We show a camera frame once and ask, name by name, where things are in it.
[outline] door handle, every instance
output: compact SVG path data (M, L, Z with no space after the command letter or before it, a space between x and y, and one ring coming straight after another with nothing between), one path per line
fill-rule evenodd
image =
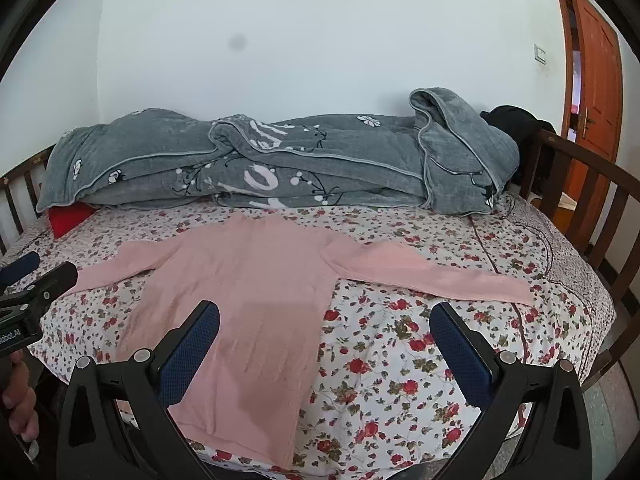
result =
M585 118L584 118L584 124L582 126L582 138L586 139L587 138L587 129L589 127L589 124L595 124L596 121L594 121L593 119L589 118L589 109L587 108L585 110Z

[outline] human hand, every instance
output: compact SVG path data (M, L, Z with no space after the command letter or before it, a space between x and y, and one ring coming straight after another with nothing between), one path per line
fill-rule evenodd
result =
M7 388L2 392L2 403L11 410L9 427L25 442L36 439L40 431L36 405L36 393L29 387L29 369L22 361L23 351L13 352L10 357L14 368Z

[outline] pink sweater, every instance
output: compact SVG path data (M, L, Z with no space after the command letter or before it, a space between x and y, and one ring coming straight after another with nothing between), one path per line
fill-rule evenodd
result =
M532 304L526 282L425 260L394 242L361 245L280 215L238 213L161 242L126 242L79 273L77 292L142 270L147 280L116 350L153 348L201 300L220 308L220 332L184 399L170 408L184 433L213 449L289 468L296 421L318 372L322 317L338 278L457 300Z

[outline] gray comforter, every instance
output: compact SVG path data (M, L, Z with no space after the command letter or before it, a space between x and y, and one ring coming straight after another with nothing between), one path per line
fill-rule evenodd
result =
M57 143L38 211L77 200L157 208L424 206L489 212L516 144L443 88L410 95L414 117L324 115L265 124L197 121L157 108L76 128Z

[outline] metal screw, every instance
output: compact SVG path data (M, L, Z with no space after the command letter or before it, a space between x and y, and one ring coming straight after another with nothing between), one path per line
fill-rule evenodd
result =
M138 350L133 354L133 360L137 363L143 363L151 357L151 352L146 348Z
M507 365L512 365L517 361L516 356L511 352L505 350L504 352L500 352L500 361Z
M574 366L571 364L570 361L567 361L566 359L560 359L560 367L565 372L573 372L574 371Z
M80 369L87 368L90 362L91 358L88 355L83 355L78 359L78 361L76 361L76 366Z

